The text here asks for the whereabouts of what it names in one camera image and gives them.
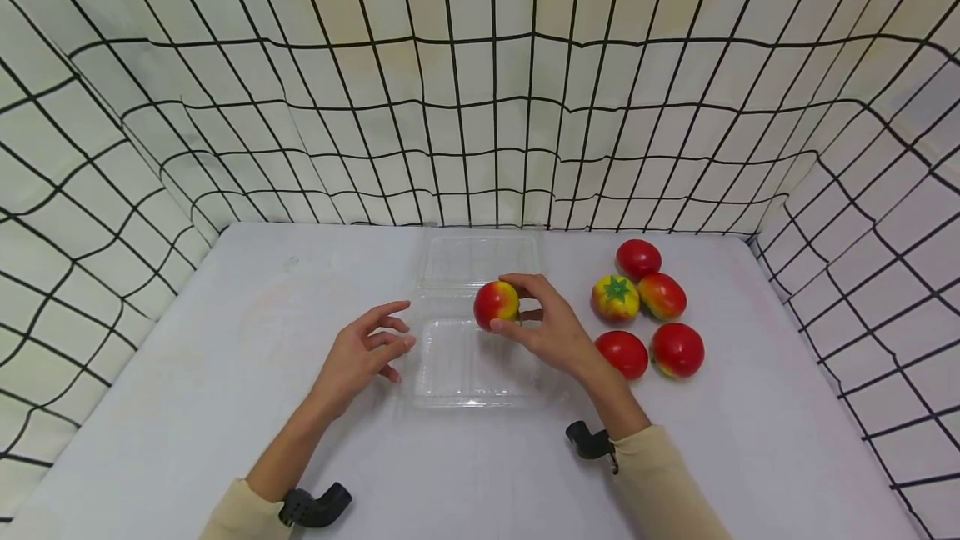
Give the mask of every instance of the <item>forearm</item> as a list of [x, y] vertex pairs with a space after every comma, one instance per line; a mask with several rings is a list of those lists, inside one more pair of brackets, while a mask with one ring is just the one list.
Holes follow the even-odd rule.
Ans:
[[333, 416], [308, 398], [287, 420], [246, 479], [236, 479], [210, 513], [200, 540], [285, 540], [280, 501], [297, 486]]
[[613, 442], [615, 483], [646, 540], [731, 540], [663, 427]]
[[650, 419], [643, 412], [630, 390], [629, 384], [613, 365], [599, 352], [582, 365], [575, 377], [587, 390], [602, 425], [612, 440], [629, 437], [650, 427]]
[[253, 465], [247, 475], [250, 488], [270, 503], [282, 501], [297, 486], [332, 421], [318, 400], [303, 401]]

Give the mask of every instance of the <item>finger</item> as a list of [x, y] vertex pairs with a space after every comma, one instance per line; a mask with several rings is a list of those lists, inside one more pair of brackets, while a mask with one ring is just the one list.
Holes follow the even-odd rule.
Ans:
[[373, 370], [379, 371], [383, 366], [393, 361], [394, 358], [400, 358], [410, 352], [417, 339], [412, 336], [403, 337], [403, 342], [390, 342], [373, 349], [370, 352]]
[[517, 289], [520, 298], [536, 298], [543, 302], [544, 298], [549, 299], [551, 294], [556, 294], [557, 290], [550, 286], [543, 275], [532, 275], [530, 273], [508, 273], [501, 275], [500, 280], [510, 283]]
[[381, 319], [384, 319], [387, 315], [403, 311], [404, 308], [409, 306], [409, 300], [394, 300], [393, 302], [387, 302], [386, 305], [377, 305], [360, 315], [350, 326], [355, 327], [362, 333], [370, 333], [380, 327]]
[[400, 333], [410, 331], [410, 326], [407, 325], [407, 322], [399, 317], [385, 317], [384, 319], [380, 319], [380, 327], [397, 330]]
[[362, 340], [362, 345], [368, 350], [372, 351], [378, 346], [383, 346], [384, 344], [398, 343], [400, 340], [403, 340], [402, 336], [393, 332], [377, 332], [371, 333], [370, 336], [365, 337]]
[[500, 336], [510, 338], [514, 342], [523, 344], [524, 346], [527, 346], [530, 340], [534, 338], [533, 331], [525, 327], [520, 327], [520, 325], [514, 321], [493, 319], [490, 322], [490, 327], [495, 333], [499, 333]]
[[377, 375], [384, 376], [387, 380], [390, 380], [393, 383], [400, 383], [400, 372], [396, 369], [393, 369], [390, 365], [384, 365], [380, 367], [380, 370], [377, 371]]
[[520, 321], [543, 321], [543, 309], [532, 308], [530, 311], [521, 311]]

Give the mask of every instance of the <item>enclosure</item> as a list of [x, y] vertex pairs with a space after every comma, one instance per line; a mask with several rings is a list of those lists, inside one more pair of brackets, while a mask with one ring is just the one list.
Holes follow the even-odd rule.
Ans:
[[960, 538], [958, 1], [0, 0], [0, 522], [221, 232], [295, 222], [735, 235]]

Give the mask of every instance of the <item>beige sleeve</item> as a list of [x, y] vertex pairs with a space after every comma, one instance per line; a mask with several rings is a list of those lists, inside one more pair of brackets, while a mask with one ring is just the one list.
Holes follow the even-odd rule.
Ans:
[[210, 513], [200, 540], [287, 540], [290, 527], [278, 517], [282, 502], [267, 502], [246, 479], [234, 479]]
[[613, 442], [614, 476], [646, 540], [731, 540], [663, 427]]

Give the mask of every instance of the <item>left hand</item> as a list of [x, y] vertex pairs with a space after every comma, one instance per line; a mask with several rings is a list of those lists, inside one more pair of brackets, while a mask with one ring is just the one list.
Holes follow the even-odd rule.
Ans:
[[[392, 315], [409, 306], [407, 300], [387, 302], [344, 327], [330, 347], [308, 401], [318, 403], [330, 418], [336, 419], [374, 376], [379, 374], [399, 383], [399, 371], [390, 362], [407, 354], [417, 340], [407, 333], [410, 327]], [[386, 330], [374, 332], [378, 328], [396, 330], [403, 336]]]

